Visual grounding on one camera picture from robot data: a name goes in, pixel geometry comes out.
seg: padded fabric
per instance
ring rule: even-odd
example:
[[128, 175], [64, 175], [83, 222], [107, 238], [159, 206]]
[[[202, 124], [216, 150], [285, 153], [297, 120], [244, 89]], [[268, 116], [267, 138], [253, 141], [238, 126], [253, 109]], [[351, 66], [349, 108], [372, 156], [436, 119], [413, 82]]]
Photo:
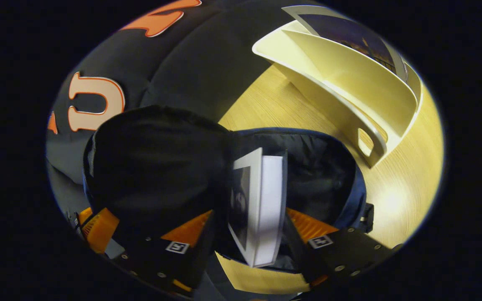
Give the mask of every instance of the padded fabric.
[[[190, 111], [158, 105], [117, 115], [90, 139], [83, 162], [92, 210], [107, 207], [125, 221], [126, 229], [113, 236], [121, 245], [159, 237], [210, 209], [226, 225], [233, 161], [258, 147], [264, 155], [287, 149], [287, 207], [343, 227], [359, 220], [365, 184], [335, 138], [294, 128], [228, 131]], [[350, 209], [345, 215], [344, 208]], [[214, 248], [243, 261], [226, 227], [218, 229]], [[282, 255], [289, 256], [286, 247]], [[287, 258], [278, 265], [295, 270]]]
[[252, 45], [293, 21], [282, 7], [303, 4], [316, 2], [204, 0], [200, 6], [176, 9], [184, 12], [183, 17], [159, 36], [148, 38], [139, 29], [114, 32], [64, 79], [52, 108], [59, 133], [46, 131], [48, 161], [82, 185], [80, 160], [94, 131], [73, 132], [68, 108], [73, 105], [79, 111], [101, 112], [105, 101], [99, 95], [83, 93], [70, 100], [69, 84], [75, 72], [117, 82], [126, 99], [124, 111], [168, 105], [218, 122], [270, 66], [252, 53]]

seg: book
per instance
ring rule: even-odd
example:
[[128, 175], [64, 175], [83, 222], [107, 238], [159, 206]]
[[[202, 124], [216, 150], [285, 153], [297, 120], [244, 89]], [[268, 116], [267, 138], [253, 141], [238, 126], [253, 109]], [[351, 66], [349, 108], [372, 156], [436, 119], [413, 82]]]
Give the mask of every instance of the book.
[[274, 264], [285, 214], [287, 152], [262, 153], [258, 148], [233, 162], [228, 229], [249, 267]]
[[314, 36], [352, 48], [392, 71], [408, 83], [403, 58], [388, 42], [366, 26], [324, 6], [295, 5], [282, 8]]

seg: wooden table surface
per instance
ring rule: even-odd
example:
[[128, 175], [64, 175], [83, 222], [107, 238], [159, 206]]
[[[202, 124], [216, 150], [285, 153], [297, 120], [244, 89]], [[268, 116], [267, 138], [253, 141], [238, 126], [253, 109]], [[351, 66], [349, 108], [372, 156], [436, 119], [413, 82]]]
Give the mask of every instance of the wooden table surface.
[[[373, 231], [368, 235], [388, 248], [405, 242], [426, 217], [438, 190], [444, 141], [438, 111], [423, 86], [423, 104], [408, 134], [382, 162], [369, 168], [344, 135], [271, 66], [237, 99], [220, 120], [230, 130], [279, 126], [305, 128], [342, 141], [360, 166], [367, 202], [375, 206]], [[217, 254], [236, 289], [253, 293], [308, 291], [301, 274], [274, 272], [236, 263]]]

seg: desk organizer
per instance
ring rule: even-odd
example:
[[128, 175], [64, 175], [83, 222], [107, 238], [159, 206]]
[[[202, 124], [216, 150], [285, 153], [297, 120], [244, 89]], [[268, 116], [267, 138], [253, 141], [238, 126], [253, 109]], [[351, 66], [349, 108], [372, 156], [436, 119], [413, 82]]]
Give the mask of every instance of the desk organizer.
[[[310, 34], [296, 20], [258, 40], [252, 51], [273, 63], [370, 167], [395, 149], [419, 111], [422, 83], [408, 64], [406, 84], [375, 60]], [[362, 131], [367, 141], [360, 139]]]

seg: orange lettering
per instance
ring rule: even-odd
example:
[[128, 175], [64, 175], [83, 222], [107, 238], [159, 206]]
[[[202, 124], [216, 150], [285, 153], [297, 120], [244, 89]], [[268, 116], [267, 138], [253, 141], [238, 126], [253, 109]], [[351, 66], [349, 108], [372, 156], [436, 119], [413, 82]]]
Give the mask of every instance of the orange lettering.
[[172, 24], [176, 23], [181, 17], [183, 16], [182, 11], [175, 11], [172, 13], [168, 13], [166, 15], [155, 15], [157, 13], [161, 13], [168, 10], [173, 10], [176, 8], [189, 8], [193, 6], [199, 6], [202, 2], [200, 0], [178, 0], [176, 2], [172, 2], [165, 6], [162, 6], [156, 10], [153, 10], [151, 13], [147, 13], [146, 15], [136, 19], [135, 21], [129, 23], [128, 25], [124, 26], [121, 31], [124, 29], [145, 29], [146, 33], [145, 36], [151, 38], [153, 36], [159, 36], [162, 32], [167, 30]]
[[48, 130], [52, 130], [55, 135], [59, 133], [59, 131], [57, 131], [57, 122], [55, 121], [55, 113], [53, 111], [51, 112], [51, 116], [49, 117]]
[[76, 72], [69, 87], [69, 98], [74, 99], [78, 93], [98, 94], [105, 99], [105, 110], [101, 113], [81, 112], [72, 105], [68, 108], [68, 123], [72, 131], [97, 130], [109, 118], [124, 111], [125, 99], [122, 88], [109, 78], [82, 77]]

